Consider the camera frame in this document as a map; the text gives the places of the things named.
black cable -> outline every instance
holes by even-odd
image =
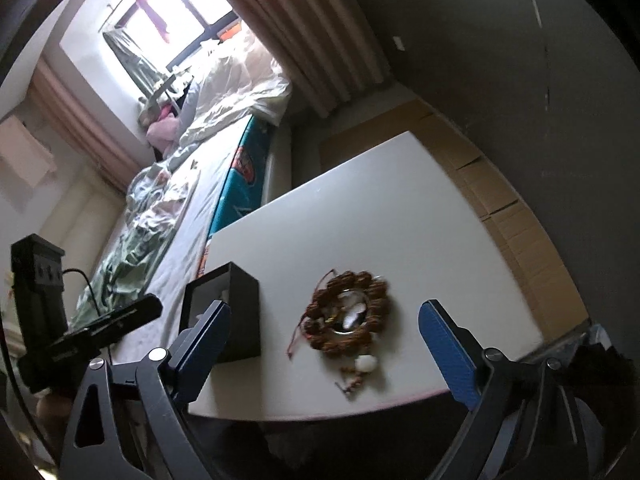
[[[87,275],[84,273],[84,270],[77,269],[76,267],[69,267],[68,269],[63,270],[62,274],[64,275],[68,272],[77,272],[78,274],[82,274],[82,277],[86,281],[86,286],[89,287],[91,298],[92,300],[94,300],[95,313],[98,315],[98,317],[100,317],[102,314],[100,314],[100,309],[98,308],[98,302],[95,299],[94,288],[91,286],[91,282],[89,281],[89,278],[87,277]],[[111,348],[109,348],[108,346],[107,346],[107,354],[109,356],[109,364],[111,365],[113,364],[113,359],[111,359]]]
[[[4,367],[6,368],[7,377],[9,377],[9,382],[11,383],[11,387],[14,389],[15,398],[18,400],[18,404],[20,405],[20,409],[24,413],[24,417],[27,419],[27,422],[31,426],[33,433],[36,434],[36,437],[41,441],[44,449],[49,453],[49,456],[53,460],[56,467],[60,466],[60,460],[56,453],[54,453],[53,448],[48,443],[47,439],[44,438],[44,434],[40,431],[40,428],[36,424],[36,421],[31,416],[29,409],[27,408],[26,402],[24,402],[24,397],[20,391],[20,386],[18,386],[18,381],[15,378],[14,367],[11,364],[11,358],[9,357],[9,347],[6,344],[6,338],[4,336],[4,325],[0,322],[0,349],[2,351],[2,358],[4,359]]]

white tabletop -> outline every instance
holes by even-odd
[[[483,347],[517,359],[542,343],[498,249],[454,184],[406,132],[217,232],[206,270],[233,261],[260,282],[262,355],[216,365],[190,413],[296,420],[370,412],[447,385],[418,332],[436,298]],[[329,269],[384,276],[395,303],[374,348],[382,369],[348,400],[338,368],[291,333]]]

metal screw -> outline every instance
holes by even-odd
[[[166,350],[164,348],[154,348],[149,352],[149,359],[152,361],[162,361],[166,357]]]
[[[497,348],[487,348],[484,351],[484,356],[489,359],[489,361],[501,361],[504,359],[504,354],[500,352]]]
[[[103,364],[104,364],[104,359],[101,357],[97,357],[89,361],[89,368],[91,368],[91,370],[99,370],[100,368],[102,368]]]
[[[546,365],[552,370],[559,370],[562,368],[562,363],[555,357],[551,357],[546,360]]]

brown curtain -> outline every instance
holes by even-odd
[[[63,139],[98,166],[103,177],[126,190],[140,165],[95,121],[40,58],[29,85],[29,96]]]
[[[227,0],[321,117],[389,65],[356,0]]]

white bed sheet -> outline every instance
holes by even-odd
[[[198,161],[200,179],[191,203],[146,288],[146,292],[155,294],[162,302],[162,315],[124,336],[111,351],[114,363],[138,361],[151,349],[166,348],[175,339],[185,286],[196,276],[213,209],[249,120],[250,117],[242,118],[206,140],[172,176],[180,178],[191,167],[192,160]]]

